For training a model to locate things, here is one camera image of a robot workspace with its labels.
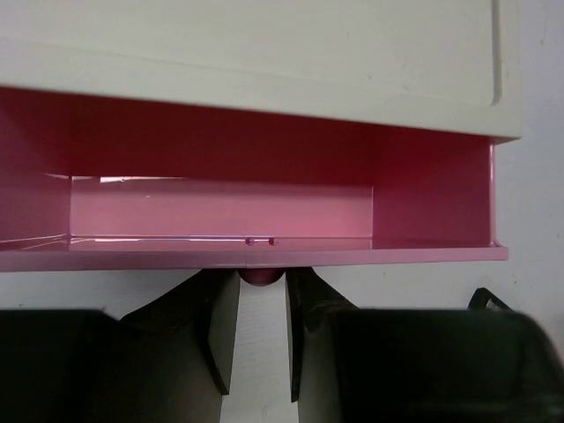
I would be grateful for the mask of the pink drawer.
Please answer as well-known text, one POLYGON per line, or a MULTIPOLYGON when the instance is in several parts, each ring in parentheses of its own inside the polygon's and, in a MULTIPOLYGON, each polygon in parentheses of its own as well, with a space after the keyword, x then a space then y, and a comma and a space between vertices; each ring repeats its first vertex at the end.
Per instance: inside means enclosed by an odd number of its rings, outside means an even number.
POLYGON ((1 91, 4 271, 507 257, 488 137, 1 91))

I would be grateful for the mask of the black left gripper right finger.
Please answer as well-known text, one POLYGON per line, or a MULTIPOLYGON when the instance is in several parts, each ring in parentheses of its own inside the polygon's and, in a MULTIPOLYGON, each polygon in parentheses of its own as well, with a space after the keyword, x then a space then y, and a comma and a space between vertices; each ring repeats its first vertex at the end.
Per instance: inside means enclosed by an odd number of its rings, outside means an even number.
POLYGON ((359 308, 286 272, 291 399, 302 422, 560 422, 563 366, 515 311, 359 308))

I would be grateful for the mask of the orange capped highlighter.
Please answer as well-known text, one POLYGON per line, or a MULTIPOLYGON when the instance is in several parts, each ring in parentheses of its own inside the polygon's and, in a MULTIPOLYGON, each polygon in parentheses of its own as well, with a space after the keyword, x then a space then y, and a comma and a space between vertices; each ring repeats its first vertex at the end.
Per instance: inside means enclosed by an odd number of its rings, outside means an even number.
POLYGON ((485 287, 480 287, 473 293, 468 304, 468 309, 474 311, 512 311, 510 306, 485 287))

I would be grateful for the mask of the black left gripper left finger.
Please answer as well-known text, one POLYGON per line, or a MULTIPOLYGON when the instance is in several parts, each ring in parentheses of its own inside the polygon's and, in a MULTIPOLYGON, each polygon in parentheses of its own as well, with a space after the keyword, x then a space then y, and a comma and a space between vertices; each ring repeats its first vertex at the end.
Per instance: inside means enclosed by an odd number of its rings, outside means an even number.
POLYGON ((1 314, 4 422, 217 422, 231 383, 240 278, 202 270, 116 319, 1 314))

